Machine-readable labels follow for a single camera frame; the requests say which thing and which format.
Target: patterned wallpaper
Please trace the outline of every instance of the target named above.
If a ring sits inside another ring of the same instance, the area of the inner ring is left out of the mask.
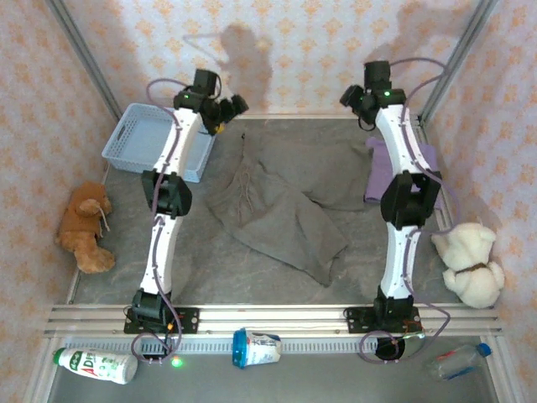
[[[75,267],[55,231],[114,121],[43,0],[0,2],[0,54],[0,401],[16,403]]]
[[[65,0],[124,109],[145,85],[219,72],[250,113],[347,114],[339,98],[362,83],[362,63],[432,56],[447,61],[478,0]],[[394,68],[408,92],[437,74]],[[418,112],[432,86],[412,104]],[[165,88],[169,100],[176,89]]]
[[[498,307],[537,395],[537,4],[499,2],[431,123],[465,219],[498,233]]]

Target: purple cloth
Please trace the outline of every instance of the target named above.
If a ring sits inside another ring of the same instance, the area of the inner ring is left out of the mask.
[[[432,145],[419,143],[421,154],[430,166],[430,169],[438,170],[436,162],[436,150]],[[386,189],[388,189],[393,177],[392,163],[389,159],[388,147],[383,140],[370,137],[366,141],[366,147],[373,149],[373,160],[371,162],[371,173],[369,174],[368,186],[363,200],[366,203],[379,204]],[[412,191],[418,191],[417,186],[413,186]],[[441,208],[441,200],[436,199],[435,208]]]

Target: green led light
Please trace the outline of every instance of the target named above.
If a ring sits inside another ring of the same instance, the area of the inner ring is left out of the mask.
[[[171,359],[171,364],[172,366],[176,367],[176,368],[180,368],[183,366],[183,360],[180,359],[179,357],[175,356]]]

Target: gray floor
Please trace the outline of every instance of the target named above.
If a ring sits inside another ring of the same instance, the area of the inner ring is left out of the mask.
[[[378,207],[365,212],[329,212],[349,246],[334,265],[334,281],[324,287],[308,275],[239,243],[212,216],[206,195],[224,187],[240,161],[241,134],[274,135],[311,143],[361,137],[355,120],[237,120],[216,138],[190,214],[180,229],[174,259],[173,300],[182,304],[336,304],[369,303],[382,279],[388,242]],[[114,212],[111,232],[102,246],[117,259],[116,267],[101,275],[82,275],[75,303],[129,304],[145,270],[151,235],[151,212],[140,176],[112,169],[107,191]],[[428,229],[437,228],[434,216]],[[414,266],[414,287],[420,298],[458,302],[441,279],[443,264],[430,240],[423,237]]]
[[[140,364],[127,385],[59,369],[49,403],[494,403],[487,367],[447,382],[427,377],[424,363],[478,338],[438,338],[410,361],[375,365],[356,354],[286,355],[277,364],[238,369],[226,355],[183,355],[180,369]]]

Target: gray cloth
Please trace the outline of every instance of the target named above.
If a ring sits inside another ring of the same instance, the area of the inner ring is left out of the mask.
[[[362,210],[370,167],[365,144],[249,134],[231,183],[207,204],[233,237],[328,286],[347,240],[322,207]]]

